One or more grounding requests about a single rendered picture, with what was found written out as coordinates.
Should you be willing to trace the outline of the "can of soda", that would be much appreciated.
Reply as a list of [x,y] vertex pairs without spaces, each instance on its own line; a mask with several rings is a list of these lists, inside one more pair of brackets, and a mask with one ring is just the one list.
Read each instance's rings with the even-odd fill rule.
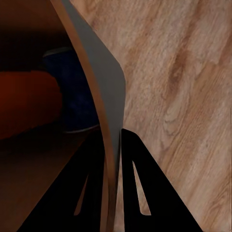
[[92,94],[73,46],[45,52],[41,58],[43,71],[59,82],[64,107],[58,123],[65,133],[87,131],[100,125]]
[[0,139],[56,120],[63,107],[63,91],[52,74],[0,72]]

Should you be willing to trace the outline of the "trash can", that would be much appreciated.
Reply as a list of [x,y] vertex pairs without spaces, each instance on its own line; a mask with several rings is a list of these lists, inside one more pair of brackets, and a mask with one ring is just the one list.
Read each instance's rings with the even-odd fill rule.
[[[0,72],[43,71],[44,53],[66,46],[75,49],[100,125],[65,133],[56,119],[0,139],[0,232],[18,231],[86,137],[100,129],[105,149],[100,232],[114,230],[126,97],[123,70],[69,0],[0,0]],[[87,178],[74,216],[80,213]]]

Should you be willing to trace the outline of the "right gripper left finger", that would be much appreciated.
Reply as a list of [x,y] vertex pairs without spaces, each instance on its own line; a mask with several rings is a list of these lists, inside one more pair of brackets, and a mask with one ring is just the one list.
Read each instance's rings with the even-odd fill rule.
[[[86,137],[17,232],[100,232],[105,155],[101,132]],[[74,216],[86,178],[81,210]]]

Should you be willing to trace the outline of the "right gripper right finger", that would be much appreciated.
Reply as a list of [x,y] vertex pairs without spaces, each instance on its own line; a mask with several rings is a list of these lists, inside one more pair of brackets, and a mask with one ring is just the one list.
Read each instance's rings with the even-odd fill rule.
[[[203,232],[139,136],[121,130],[125,232]],[[151,216],[140,212],[134,161]]]

